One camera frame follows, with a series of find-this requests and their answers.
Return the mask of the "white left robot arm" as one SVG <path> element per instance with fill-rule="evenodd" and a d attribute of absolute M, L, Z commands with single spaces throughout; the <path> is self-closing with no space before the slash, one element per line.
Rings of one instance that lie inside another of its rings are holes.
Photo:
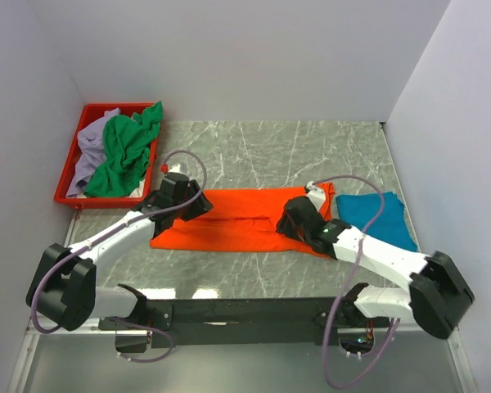
<path fill-rule="evenodd" d="M 175 220 L 192 220 L 212 207 L 195 179 L 168 172 L 158 189 L 110 227 L 68 247 L 58 243 L 49 246 L 30 284 L 26 304 L 32 314 L 41 314 L 67 331 L 74 331 L 90 318 L 146 321 L 147 297 L 124 284 L 99 286 L 99 268 L 155 239 L 172 228 Z"/>

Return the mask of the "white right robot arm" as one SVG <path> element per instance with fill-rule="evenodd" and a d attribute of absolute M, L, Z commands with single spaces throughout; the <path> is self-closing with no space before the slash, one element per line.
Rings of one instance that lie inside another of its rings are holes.
<path fill-rule="evenodd" d="M 319 255 L 356 264 L 392 282 L 391 288 L 362 284 L 351 289 L 349 301 L 366 318 L 398 318 L 447 339 L 475 301 L 449 255 L 407 251 L 341 220 L 326 221 L 307 196 L 284 205 L 277 232 Z"/>

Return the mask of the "orange t shirt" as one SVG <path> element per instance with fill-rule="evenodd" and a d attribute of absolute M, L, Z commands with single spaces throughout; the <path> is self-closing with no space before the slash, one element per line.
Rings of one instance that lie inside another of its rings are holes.
<path fill-rule="evenodd" d="M 283 206 L 305 194 L 304 188 L 214 189 L 205 196 L 214 208 L 173 226 L 150 240 L 154 249 L 216 252 L 297 251 L 315 255 L 310 246 L 276 232 Z"/>

